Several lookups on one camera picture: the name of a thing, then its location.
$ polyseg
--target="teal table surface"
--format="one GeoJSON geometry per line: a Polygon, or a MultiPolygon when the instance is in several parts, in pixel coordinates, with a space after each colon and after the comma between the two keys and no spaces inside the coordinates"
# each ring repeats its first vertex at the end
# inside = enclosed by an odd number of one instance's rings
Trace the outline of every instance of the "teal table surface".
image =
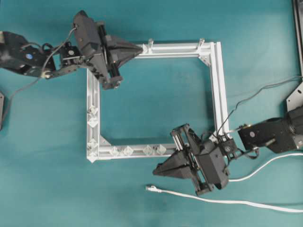
{"type": "MultiPolygon", "coordinates": [[[[228,108],[261,86],[299,75],[290,0],[2,0],[0,30],[58,45],[85,10],[109,34],[133,42],[221,41],[228,108]]],[[[189,123],[213,130],[209,70],[197,59],[133,60],[119,89],[102,92],[102,134],[120,144],[169,140],[189,123]]],[[[6,97],[34,78],[0,69],[6,97]]],[[[262,91],[239,107],[230,128],[279,117],[299,82],[262,91]]],[[[237,134],[233,134],[241,147],[237,134]]],[[[232,177],[274,154],[239,159],[232,177]]],[[[163,158],[90,163],[86,159],[86,72],[40,80],[19,93],[0,131],[0,226],[265,227],[303,225],[303,215],[243,205],[209,204],[146,192],[144,186],[194,194],[189,180],[153,176],[163,158]]],[[[205,198],[303,208],[302,159],[278,160],[241,183],[205,198]]]]}

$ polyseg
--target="aluminum frame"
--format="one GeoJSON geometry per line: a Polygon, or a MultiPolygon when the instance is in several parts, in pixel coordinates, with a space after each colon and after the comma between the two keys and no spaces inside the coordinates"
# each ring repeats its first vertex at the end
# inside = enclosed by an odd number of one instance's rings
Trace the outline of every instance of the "aluminum frame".
{"type": "MultiPolygon", "coordinates": [[[[210,69],[212,85],[214,125],[217,131],[228,116],[220,42],[139,44],[143,52],[136,59],[199,58],[210,69]]],[[[114,158],[168,157],[176,149],[171,144],[139,144],[115,146],[101,134],[101,90],[99,81],[87,70],[87,159],[90,162],[114,158]]],[[[218,134],[229,132],[229,122],[221,127],[218,134]]]]}

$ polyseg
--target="wire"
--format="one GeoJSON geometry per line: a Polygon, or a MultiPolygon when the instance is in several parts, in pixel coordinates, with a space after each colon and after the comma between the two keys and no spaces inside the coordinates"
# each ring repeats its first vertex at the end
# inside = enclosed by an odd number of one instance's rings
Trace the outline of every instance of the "wire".
{"type": "Polygon", "coordinates": [[[42,47],[39,44],[34,43],[34,42],[29,42],[27,44],[22,45],[21,49],[27,48],[27,47],[32,46],[32,45],[38,46],[39,47],[39,52],[42,53],[42,54],[44,53],[42,47]]]}
{"type": "Polygon", "coordinates": [[[48,63],[48,61],[50,60],[50,58],[58,51],[61,49],[61,47],[63,47],[65,45],[65,43],[70,39],[71,37],[71,34],[74,30],[76,30],[77,27],[74,27],[72,30],[70,30],[70,32],[68,33],[68,36],[67,38],[65,39],[65,41],[63,43],[61,43],[58,47],[56,47],[56,49],[54,49],[54,51],[47,57],[47,59],[45,60],[44,64],[43,64],[43,67],[41,69],[41,77],[43,77],[43,72],[45,70],[45,67],[48,63]]]}
{"type": "Polygon", "coordinates": [[[267,205],[267,204],[257,203],[257,202],[250,202],[250,201],[204,199],[204,198],[200,198],[200,197],[197,197],[197,196],[184,194],[184,193],[180,193],[180,192],[163,190],[163,189],[157,188],[154,185],[148,185],[148,186],[145,187],[145,189],[147,191],[150,191],[150,192],[167,193],[167,194],[172,194],[172,195],[181,196],[181,197],[185,197],[185,198],[190,198],[190,199],[194,199],[194,200],[200,200],[200,201],[204,201],[204,202],[222,203],[222,204],[243,204],[243,205],[248,205],[248,206],[252,206],[252,207],[258,207],[258,208],[270,209],[270,210],[277,210],[277,211],[287,212],[287,213],[303,213],[303,210],[272,206],[272,205],[267,205]]]}
{"type": "Polygon", "coordinates": [[[284,157],[290,157],[290,156],[303,156],[303,153],[292,153],[292,154],[280,155],[280,156],[274,157],[271,160],[267,161],[262,166],[260,166],[258,169],[256,169],[251,174],[249,174],[249,175],[247,175],[245,177],[241,177],[241,178],[230,179],[229,182],[239,182],[239,181],[247,180],[247,179],[251,178],[253,175],[255,175],[257,172],[259,172],[261,169],[263,169],[265,166],[267,166],[269,163],[271,163],[271,162],[273,162],[273,161],[275,161],[277,159],[284,158],[284,157]]]}
{"type": "Polygon", "coordinates": [[[15,97],[15,95],[16,95],[17,93],[19,93],[20,91],[24,91],[24,90],[30,88],[30,87],[33,86],[35,83],[37,83],[39,79],[40,79],[40,78],[37,78],[37,79],[35,79],[33,82],[31,82],[30,84],[27,84],[27,85],[23,86],[22,88],[19,88],[18,90],[16,90],[16,91],[9,97],[9,104],[8,104],[8,106],[7,106],[7,108],[6,108],[5,112],[4,112],[4,114],[3,114],[3,117],[2,117],[2,119],[1,119],[1,124],[4,122],[6,116],[7,116],[8,112],[9,112],[9,109],[10,109],[10,107],[11,107],[11,104],[12,104],[12,101],[13,101],[13,98],[15,97]]]}
{"type": "Polygon", "coordinates": [[[269,84],[269,85],[265,85],[263,87],[261,87],[255,94],[253,94],[252,96],[248,97],[248,98],[245,98],[241,101],[239,101],[235,108],[227,115],[227,118],[225,119],[225,121],[222,123],[222,125],[220,126],[219,130],[217,130],[217,135],[219,134],[219,131],[221,130],[221,128],[224,126],[224,124],[227,122],[227,120],[230,118],[230,116],[232,115],[233,112],[235,112],[237,109],[238,109],[238,106],[243,104],[244,102],[246,101],[249,101],[250,99],[254,98],[255,96],[257,96],[262,90],[264,89],[270,89],[270,88],[274,88],[274,87],[278,87],[278,86],[281,86],[283,84],[286,84],[286,83],[289,83],[289,82],[292,82],[292,81],[295,81],[299,78],[302,78],[302,76],[296,76],[296,77],[293,77],[291,79],[287,79],[287,80],[284,80],[284,81],[281,81],[281,82],[278,82],[278,83],[275,83],[275,84],[269,84]]]}

